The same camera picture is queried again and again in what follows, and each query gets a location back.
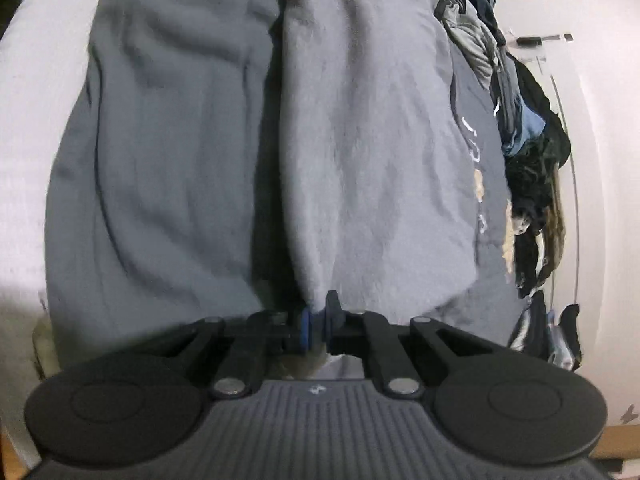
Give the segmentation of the grey sweatshirt with dark collar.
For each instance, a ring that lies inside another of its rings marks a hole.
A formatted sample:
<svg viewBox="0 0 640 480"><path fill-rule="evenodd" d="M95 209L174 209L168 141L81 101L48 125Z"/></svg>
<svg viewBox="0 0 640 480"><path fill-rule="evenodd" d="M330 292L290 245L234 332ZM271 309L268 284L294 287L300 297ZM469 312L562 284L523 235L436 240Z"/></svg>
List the grey sweatshirt with dark collar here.
<svg viewBox="0 0 640 480"><path fill-rule="evenodd" d="M438 0L286 0L283 207L321 309L405 324L476 279L474 164L451 99Z"/></svg>

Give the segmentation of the stack of folded clothes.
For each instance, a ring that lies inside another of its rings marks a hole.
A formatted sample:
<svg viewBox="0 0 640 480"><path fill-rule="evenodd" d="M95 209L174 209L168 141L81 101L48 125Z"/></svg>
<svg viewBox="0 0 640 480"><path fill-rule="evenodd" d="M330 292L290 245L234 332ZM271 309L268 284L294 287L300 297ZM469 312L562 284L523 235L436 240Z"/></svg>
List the stack of folded clothes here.
<svg viewBox="0 0 640 480"><path fill-rule="evenodd" d="M556 315L555 310L546 305L544 292L535 290L527 297L527 308L514 328L509 347L574 372L582 366L577 329L579 313L578 304L569 304Z"/></svg>

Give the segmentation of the black clothes pile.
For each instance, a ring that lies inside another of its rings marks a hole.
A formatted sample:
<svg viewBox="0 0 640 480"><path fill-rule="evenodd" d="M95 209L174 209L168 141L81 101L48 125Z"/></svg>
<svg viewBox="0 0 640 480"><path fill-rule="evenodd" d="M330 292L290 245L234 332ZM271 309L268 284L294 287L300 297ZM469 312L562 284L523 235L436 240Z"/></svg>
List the black clothes pile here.
<svg viewBox="0 0 640 480"><path fill-rule="evenodd" d="M521 96L546 121L538 138L526 142L515 156L506 156L506 180L512 196L515 281L524 298L542 286L564 254L565 222L559 170L570 158L570 138L558 114L532 72L513 61Z"/></svg>

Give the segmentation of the grey quilted bedspread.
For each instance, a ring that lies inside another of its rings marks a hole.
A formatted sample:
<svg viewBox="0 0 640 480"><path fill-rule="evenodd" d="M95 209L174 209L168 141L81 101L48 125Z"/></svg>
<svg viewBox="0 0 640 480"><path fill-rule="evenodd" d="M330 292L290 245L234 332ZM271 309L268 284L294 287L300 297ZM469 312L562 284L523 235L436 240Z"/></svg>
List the grey quilted bedspread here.
<svg viewBox="0 0 640 480"><path fill-rule="evenodd" d="M99 1L47 197L62 365L206 316L323 308L298 284L283 207L285 3ZM506 344L523 304L500 136L489 93L449 43L454 118L474 164L477 274L425 314Z"/></svg>

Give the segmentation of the blue folded shirt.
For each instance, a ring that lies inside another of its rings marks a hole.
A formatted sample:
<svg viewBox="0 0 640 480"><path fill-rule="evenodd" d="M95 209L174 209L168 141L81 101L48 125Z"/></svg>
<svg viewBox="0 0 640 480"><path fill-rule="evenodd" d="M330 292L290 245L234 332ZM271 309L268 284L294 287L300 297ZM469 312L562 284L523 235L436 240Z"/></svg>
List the blue folded shirt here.
<svg viewBox="0 0 640 480"><path fill-rule="evenodd" d="M529 140L541 136L546 121L531 110L523 97L518 94L512 103L498 110L502 152L506 156L515 156Z"/></svg>

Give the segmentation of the crumpled grey garment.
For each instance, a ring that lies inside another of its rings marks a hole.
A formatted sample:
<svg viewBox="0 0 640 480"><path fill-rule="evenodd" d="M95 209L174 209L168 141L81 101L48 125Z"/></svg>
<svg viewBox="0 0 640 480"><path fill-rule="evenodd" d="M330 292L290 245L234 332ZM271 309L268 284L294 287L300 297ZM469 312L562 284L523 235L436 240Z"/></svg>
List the crumpled grey garment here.
<svg viewBox="0 0 640 480"><path fill-rule="evenodd" d="M480 84L489 89L492 76L501 67L499 48L475 6L469 0L438 0L434 15L461 50Z"/></svg>

